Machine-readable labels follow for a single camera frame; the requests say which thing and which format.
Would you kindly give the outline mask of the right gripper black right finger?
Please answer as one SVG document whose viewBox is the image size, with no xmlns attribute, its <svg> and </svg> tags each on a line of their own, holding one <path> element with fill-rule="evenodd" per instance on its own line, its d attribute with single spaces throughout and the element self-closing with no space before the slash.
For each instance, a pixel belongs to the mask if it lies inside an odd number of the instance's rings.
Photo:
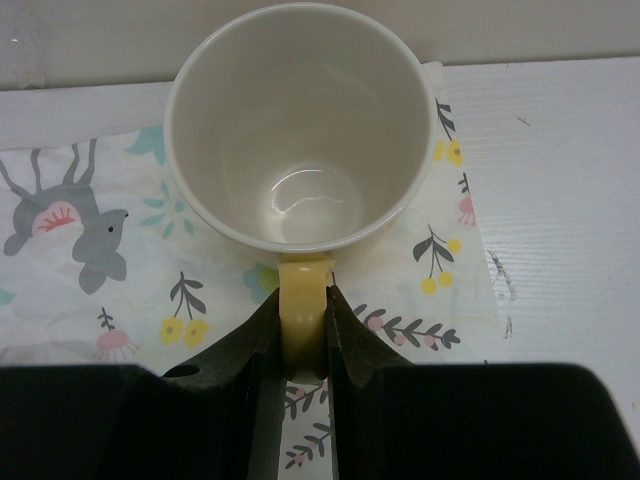
<svg viewBox="0 0 640 480">
<path fill-rule="evenodd" d="M 573 364 L 415 365 L 327 291 L 337 479 L 635 479 L 603 383 Z"/>
</svg>

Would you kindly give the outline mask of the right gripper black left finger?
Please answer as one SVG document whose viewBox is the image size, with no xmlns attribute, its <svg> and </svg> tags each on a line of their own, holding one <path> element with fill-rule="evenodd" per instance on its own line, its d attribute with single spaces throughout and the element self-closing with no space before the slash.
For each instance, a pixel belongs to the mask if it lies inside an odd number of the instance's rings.
<svg viewBox="0 0 640 480">
<path fill-rule="evenodd" d="M 133 364 L 1 371 L 5 479 L 274 479 L 278 298 L 163 375 Z"/>
</svg>

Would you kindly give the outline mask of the white floral cloth napkin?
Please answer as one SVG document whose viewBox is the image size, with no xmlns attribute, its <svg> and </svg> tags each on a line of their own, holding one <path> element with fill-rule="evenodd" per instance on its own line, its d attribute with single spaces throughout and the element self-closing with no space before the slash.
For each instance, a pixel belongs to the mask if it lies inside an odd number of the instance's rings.
<svg viewBox="0 0 640 480">
<path fill-rule="evenodd" d="M 416 363 L 504 356 L 489 269 L 440 63 L 425 67 L 442 123 L 405 215 L 338 283 L 359 319 Z M 186 205 L 154 126 L 2 154 L 35 214 L 1 190 L 1 359 L 31 366 L 139 363 L 162 372 L 238 326 L 278 274 L 235 259 Z"/>
</svg>

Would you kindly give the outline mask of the yellow ceramic mug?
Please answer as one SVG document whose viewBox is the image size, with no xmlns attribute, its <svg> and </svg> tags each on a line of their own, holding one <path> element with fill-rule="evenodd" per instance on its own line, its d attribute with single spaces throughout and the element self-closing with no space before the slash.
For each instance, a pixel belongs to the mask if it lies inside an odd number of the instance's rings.
<svg viewBox="0 0 640 480">
<path fill-rule="evenodd" d="M 335 5 L 247 13 L 181 67 L 164 117 L 172 176 L 203 221 L 278 272 L 287 379 L 326 377 L 331 272 L 371 249 L 415 198 L 436 121 L 409 47 Z"/>
</svg>

